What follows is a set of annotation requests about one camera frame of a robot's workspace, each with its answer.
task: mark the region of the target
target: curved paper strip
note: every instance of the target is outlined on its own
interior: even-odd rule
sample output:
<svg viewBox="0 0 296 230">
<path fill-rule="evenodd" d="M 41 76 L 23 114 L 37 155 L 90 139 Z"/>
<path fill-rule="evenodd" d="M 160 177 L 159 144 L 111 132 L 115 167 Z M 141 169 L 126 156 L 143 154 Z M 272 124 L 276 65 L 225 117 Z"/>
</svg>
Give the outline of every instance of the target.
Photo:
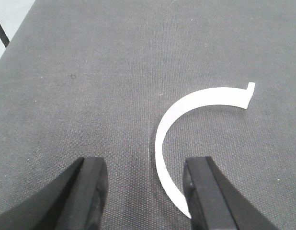
<svg viewBox="0 0 296 230">
<path fill-rule="evenodd" d="M 207 105 L 231 105 L 247 109 L 253 95 L 254 87 L 255 83 L 249 82 L 246 90 L 219 87 L 193 92 L 174 103 L 161 119 L 155 141 L 155 159 L 159 180 L 171 201 L 188 218 L 191 218 L 191 215 L 188 211 L 185 197 L 172 181 L 163 158 L 162 146 L 167 131 L 180 116 L 199 107 Z"/>
</svg>

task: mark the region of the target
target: table surface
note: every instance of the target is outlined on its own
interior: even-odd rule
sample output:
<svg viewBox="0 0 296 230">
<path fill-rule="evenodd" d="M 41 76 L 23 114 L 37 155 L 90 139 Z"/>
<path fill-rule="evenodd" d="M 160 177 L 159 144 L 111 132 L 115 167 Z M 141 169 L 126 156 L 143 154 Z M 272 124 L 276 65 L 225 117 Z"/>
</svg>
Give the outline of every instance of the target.
<svg viewBox="0 0 296 230">
<path fill-rule="evenodd" d="M 210 87 L 256 83 L 247 110 L 208 106 L 163 146 L 212 156 L 279 229 L 296 230 L 296 0 L 36 0 L 0 59 L 0 213 L 79 156 L 104 157 L 105 230 L 191 229 L 157 177 L 166 110 Z"/>
</svg>

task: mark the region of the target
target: gray fabric surface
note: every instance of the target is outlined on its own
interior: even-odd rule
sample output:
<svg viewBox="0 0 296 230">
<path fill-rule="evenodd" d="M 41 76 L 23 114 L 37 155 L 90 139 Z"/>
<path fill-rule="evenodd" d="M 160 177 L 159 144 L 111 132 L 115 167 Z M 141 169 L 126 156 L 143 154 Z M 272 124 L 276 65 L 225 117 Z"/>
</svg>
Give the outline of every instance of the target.
<svg viewBox="0 0 296 230">
<path fill-rule="evenodd" d="M 164 142 L 214 158 L 279 229 L 296 230 L 296 0 L 37 0 L 0 60 L 0 213 L 79 156 L 105 157 L 105 230 L 190 229 L 161 188 L 166 110 L 209 87 L 256 89 L 248 110 L 210 106 Z"/>
</svg>

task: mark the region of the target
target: white paper strip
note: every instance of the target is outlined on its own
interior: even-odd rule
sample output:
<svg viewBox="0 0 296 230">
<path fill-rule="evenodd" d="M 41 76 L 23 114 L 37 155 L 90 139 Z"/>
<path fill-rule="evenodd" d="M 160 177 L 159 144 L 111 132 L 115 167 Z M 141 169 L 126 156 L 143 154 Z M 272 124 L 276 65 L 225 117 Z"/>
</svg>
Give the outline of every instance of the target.
<svg viewBox="0 0 296 230">
<path fill-rule="evenodd" d="M 155 142 L 155 159 L 159 180 L 171 201 L 187 217 L 191 218 L 184 195 L 169 175 L 163 158 L 162 146 L 171 125 L 183 114 L 207 105 L 231 105 L 247 109 L 255 83 L 249 82 L 246 90 L 237 88 L 210 88 L 193 92 L 173 104 L 159 123 Z"/>
</svg>

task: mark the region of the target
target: floor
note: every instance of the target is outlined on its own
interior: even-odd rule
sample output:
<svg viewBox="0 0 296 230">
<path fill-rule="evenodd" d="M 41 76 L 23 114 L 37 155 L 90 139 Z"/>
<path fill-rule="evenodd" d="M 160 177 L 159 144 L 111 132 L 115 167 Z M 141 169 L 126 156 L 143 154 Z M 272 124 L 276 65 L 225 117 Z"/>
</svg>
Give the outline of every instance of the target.
<svg viewBox="0 0 296 230">
<path fill-rule="evenodd" d="M 0 0 L 0 24 L 9 40 L 12 40 L 33 3 L 34 0 Z M 0 58 L 4 51 L 0 40 Z"/>
</svg>

